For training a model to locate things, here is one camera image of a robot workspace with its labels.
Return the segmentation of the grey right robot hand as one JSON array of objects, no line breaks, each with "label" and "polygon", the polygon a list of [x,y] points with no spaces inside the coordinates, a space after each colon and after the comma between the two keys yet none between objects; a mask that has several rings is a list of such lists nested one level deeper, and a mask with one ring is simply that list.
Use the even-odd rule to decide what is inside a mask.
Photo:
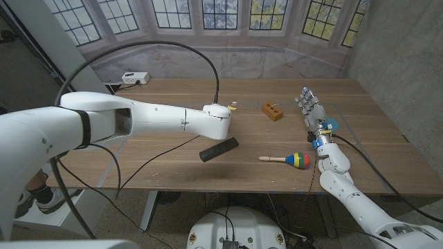
[{"label": "grey right robot hand", "polygon": [[302,89],[300,97],[294,99],[304,116],[308,130],[313,133],[327,134],[333,132],[333,124],[328,122],[325,108],[317,96],[306,86]]}]

